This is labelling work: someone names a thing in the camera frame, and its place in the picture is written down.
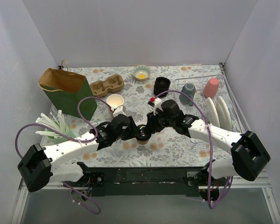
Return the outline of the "single brown paper cup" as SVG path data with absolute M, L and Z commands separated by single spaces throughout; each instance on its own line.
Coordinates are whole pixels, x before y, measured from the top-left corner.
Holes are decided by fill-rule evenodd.
M 145 144 L 148 143 L 149 138 L 137 138 L 136 140 L 137 140 L 137 142 L 138 142 L 139 144 L 145 145 Z

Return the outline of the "green brown paper bag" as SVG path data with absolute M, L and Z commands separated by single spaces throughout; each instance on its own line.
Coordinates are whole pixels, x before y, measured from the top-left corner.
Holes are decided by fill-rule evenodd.
M 78 103 L 85 97 L 93 97 L 87 78 L 75 72 L 49 68 L 38 84 L 56 109 L 78 118 Z

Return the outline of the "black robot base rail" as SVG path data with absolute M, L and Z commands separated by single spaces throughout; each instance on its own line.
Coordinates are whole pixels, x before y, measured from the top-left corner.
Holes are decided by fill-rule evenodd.
M 207 200 L 206 174 L 201 167 L 88 168 L 74 188 L 87 189 L 93 196 L 185 195 Z

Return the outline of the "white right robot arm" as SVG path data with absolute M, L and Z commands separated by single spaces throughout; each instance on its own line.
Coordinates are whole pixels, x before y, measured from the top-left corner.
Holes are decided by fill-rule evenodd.
M 162 101 L 151 98 L 148 103 L 154 110 L 147 115 L 145 134 L 158 133 L 171 127 L 180 135 L 208 142 L 231 155 L 229 159 L 214 160 L 205 165 L 202 181 L 206 185 L 235 175 L 254 181 L 271 159 L 254 132 L 236 133 L 207 125 L 197 116 L 184 114 L 172 99 Z

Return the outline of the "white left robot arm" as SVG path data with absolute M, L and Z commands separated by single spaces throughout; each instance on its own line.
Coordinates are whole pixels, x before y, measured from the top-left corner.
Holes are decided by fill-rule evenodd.
M 141 134 L 132 117 L 120 114 L 111 122 L 91 129 L 77 138 L 51 146 L 32 145 L 18 164 L 29 192 L 36 192 L 50 182 L 75 182 L 84 187 L 90 181 L 89 170 L 82 163 L 66 162 L 85 153 L 111 146 L 117 140 L 129 140 Z

